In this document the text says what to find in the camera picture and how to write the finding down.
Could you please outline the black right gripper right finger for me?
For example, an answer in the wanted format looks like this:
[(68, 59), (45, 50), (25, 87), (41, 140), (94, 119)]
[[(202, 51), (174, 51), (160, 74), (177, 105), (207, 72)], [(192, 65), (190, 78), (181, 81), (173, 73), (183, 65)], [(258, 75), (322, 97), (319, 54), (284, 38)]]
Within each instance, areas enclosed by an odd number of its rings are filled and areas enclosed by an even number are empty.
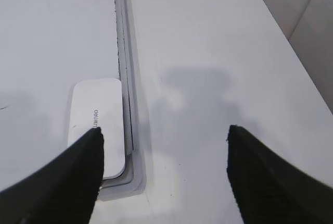
[(229, 127), (227, 177), (244, 223), (332, 223), (332, 188)]

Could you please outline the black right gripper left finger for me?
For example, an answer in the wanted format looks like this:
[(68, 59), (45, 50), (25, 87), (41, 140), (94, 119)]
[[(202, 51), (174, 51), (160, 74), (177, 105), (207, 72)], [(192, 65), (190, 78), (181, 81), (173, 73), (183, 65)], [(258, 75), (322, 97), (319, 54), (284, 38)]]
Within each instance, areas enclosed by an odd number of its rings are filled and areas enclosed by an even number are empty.
[(89, 223), (104, 174), (104, 137), (88, 130), (50, 163), (1, 191), (1, 223)]

